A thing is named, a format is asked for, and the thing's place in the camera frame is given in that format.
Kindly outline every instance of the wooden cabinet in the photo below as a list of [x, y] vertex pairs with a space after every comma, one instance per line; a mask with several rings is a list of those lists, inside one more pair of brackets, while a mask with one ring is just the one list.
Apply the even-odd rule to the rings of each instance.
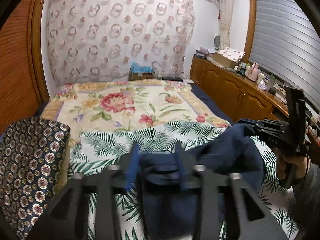
[[190, 78], [193, 80], [193, 82], [196, 85], [200, 86], [200, 77], [202, 76], [202, 71], [203, 71], [203, 62], [193, 60], [192, 65], [191, 65], [191, 70], [190, 70]]
[[248, 89], [241, 97], [240, 109], [236, 120], [239, 118], [264, 119], [270, 112], [271, 107], [272, 104], [270, 102], [262, 98], [254, 90]]
[[220, 101], [220, 86], [222, 80], [222, 72], [219, 68], [213, 67], [211, 64], [204, 65], [204, 72], [201, 77], [200, 87], [206, 91], [206, 94], [216, 103]]
[[225, 75], [219, 89], [218, 107], [232, 120], [237, 120], [241, 97], [246, 86], [236, 78]]
[[259, 90], [255, 82], [206, 60], [194, 57], [190, 76], [235, 122], [239, 118], [284, 120], [288, 117], [287, 107], [280, 99]]

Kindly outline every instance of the cabinet door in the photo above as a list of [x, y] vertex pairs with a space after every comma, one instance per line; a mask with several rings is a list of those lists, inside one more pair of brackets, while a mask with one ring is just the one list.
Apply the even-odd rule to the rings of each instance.
[[201, 77], [201, 74], [202, 74], [202, 62], [197, 59], [197, 58], [193, 58], [192, 60], [192, 66], [191, 66], [191, 70], [190, 70], [190, 78], [193, 80], [193, 82], [196, 84], [196, 85], [199, 85], [200, 84], [200, 77]]
[[220, 93], [222, 78], [221, 70], [213, 65], [206, 66], [203, 77], [201, 78], [201, 88], [216, 104], [218, 104], [219, 101], [218, 95]]
[[261, 120], [267, 117], [272, 104], [255, 91], [248, 89], [240, 101], [239, 118]]
[[225, 75], [219, 89], [218, 107], [232, 120], [237, 121], [241, 95], [246, 86], [234, 77]]

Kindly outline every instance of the window blind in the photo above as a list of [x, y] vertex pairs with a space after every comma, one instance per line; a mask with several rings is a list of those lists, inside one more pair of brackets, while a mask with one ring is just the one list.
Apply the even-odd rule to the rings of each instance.
[[249, 60], [304, 90], [320, 110], [320, 38], [294, 0], [257, 0]]

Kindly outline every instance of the white wall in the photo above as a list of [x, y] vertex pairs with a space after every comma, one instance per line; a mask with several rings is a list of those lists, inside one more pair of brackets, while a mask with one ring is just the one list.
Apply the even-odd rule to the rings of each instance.
[[[196, 14], [196, 23], [194, 26], [193, 35], [190, 44], [186, 48], [184, 60], [184, 71], [188, 73], [191, 68], [192, 56], [196, 49], [200, 47], [214, 50], [213, 40], [216, 35], [220, 34], [220, 26], [218, 24], [219, 11], [214, 3], [207, 0], [193, 0], [193, 5]], [[52, 80], [52, 75], [49, 69], [47, 41], [46, 41], [46, 19], [47, 19], [48, 2], [44, 4], [41, 24], [41, 53], [44, 67], [44, 76], [47, 83], [49, 95], [57, 93], [57, 88]]]
[[244, 51], [249, 23], [250, 0], [233, 0], [230, 48]]

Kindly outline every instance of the floral bedspread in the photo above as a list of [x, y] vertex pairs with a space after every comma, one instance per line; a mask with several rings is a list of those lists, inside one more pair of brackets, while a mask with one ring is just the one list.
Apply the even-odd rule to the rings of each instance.
[[[131, 131], [177, 120], [230, 125], [214, 115], [190, 85], [161, 80], [67, 84], [50, 99], [41, 117], [70, 126], [71, 158], [83, 131]], [[59, 188], [67, 182], [69, 158], [64, 163]]]

